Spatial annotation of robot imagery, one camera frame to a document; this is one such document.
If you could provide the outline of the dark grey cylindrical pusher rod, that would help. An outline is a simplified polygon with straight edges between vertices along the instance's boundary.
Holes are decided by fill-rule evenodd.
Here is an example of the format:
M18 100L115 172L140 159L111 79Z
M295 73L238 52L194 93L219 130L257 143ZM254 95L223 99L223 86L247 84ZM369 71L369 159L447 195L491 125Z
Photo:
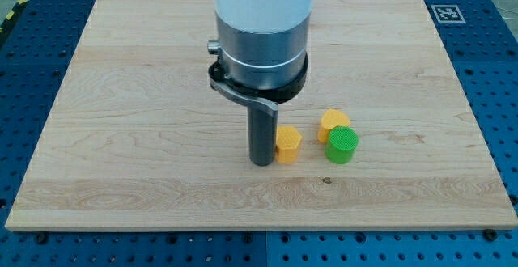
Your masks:
M248 153L252 163L267 166L274 161L278 107L273 111L248 108Z

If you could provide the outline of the black tool mount with lever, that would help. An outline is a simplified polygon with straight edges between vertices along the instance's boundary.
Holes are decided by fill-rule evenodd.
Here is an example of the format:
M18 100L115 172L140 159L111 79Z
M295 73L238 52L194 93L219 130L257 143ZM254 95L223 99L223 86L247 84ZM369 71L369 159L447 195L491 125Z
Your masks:
M295 98L303 89L308 72L308 55L297 76L287 85L274 89L253 89L226 78L226 72L219 60L208 69L210 87L228 100L263 112L277 112L278 105Z

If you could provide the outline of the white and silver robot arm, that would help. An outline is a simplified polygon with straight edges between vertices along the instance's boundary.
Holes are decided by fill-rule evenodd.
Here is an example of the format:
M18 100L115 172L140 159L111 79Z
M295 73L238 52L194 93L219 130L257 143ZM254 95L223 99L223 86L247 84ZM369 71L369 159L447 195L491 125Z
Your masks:
M210 86L248 109L250 160L274 160L278 106L303 89L312 0L214 0Z

